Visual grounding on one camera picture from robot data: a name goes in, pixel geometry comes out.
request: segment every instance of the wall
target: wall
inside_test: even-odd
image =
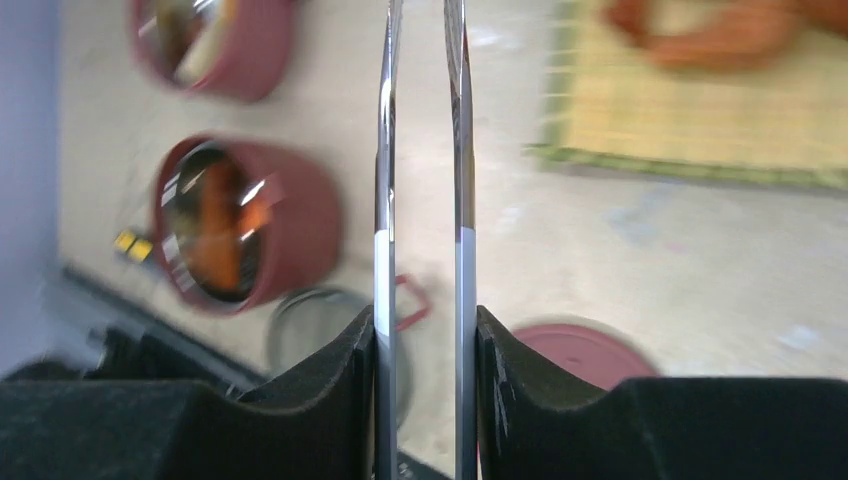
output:
[[[56,258],[57,0],[0,0],[0,375],[50,345]]]

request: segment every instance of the foam padding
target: foam padding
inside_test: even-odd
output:
[[[848,478],[848,384],[635,378],[604,393],[478,309],[486,480]]]
[[[369,307],[238,401],[191,380],[0,383],[0,478],[367,478],[373,341]]]

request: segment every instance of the chrome bar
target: chrome bar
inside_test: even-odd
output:
[[[456,478],[477,479],[475,341],[477,232],[474,218],[474,126],[465,1],[445,0],[445,44],[453,116],[456,226]]]
[[[376,480],[395,480],[397,462],[397,373],[395,310],[395,87],[403,0],[389,0],[377,113],[374,212],[374,325],[376,368]]]

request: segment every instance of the green mat border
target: green mat border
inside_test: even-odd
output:
[[[613,170],[681,178],[729,181],[758,185],[825,187],[848,189],[846,169],[763,169],[745,165],[709,166],[674,160],[654,160],[626,155],[591,152],[558,147],[565,143],[563,131],[568,122],[568,92],[573,82],[578,37],[577,18],[580,0],[560,0],[556,4],[554,49],[548,63],[548,86],[542,125],[542,141],[526,146],[526,153],[541,158],[543,167],[552,163],[571,163]]]

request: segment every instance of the gray floor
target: gray floor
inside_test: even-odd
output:
[[[368,294],[385,1],[299,3],[291,71],[250,106],[177,96],[151,82],[129,54],[123,4],[63,2],[62,259],[266,369],[275,305],[224,320],[199,314],[164,282],[118,261],[112,241],[120,228],[148,226],[150,182],[176,142],[209,129],[258,137],[307,152],[338,179],[347,242],[328,282]],[[421,280],[435,310],[408,331],[416,397],[400,441],[451,472],[453,170],[442,5],[406,6],[398,270]],[[468,9],[482,304],[513,328],[591,318],[667,374],[848,377],[843,195],[542,171],[523,146],[538,140],[554,2],[469,1]],[[25,135],[10,141],[44,148]]]

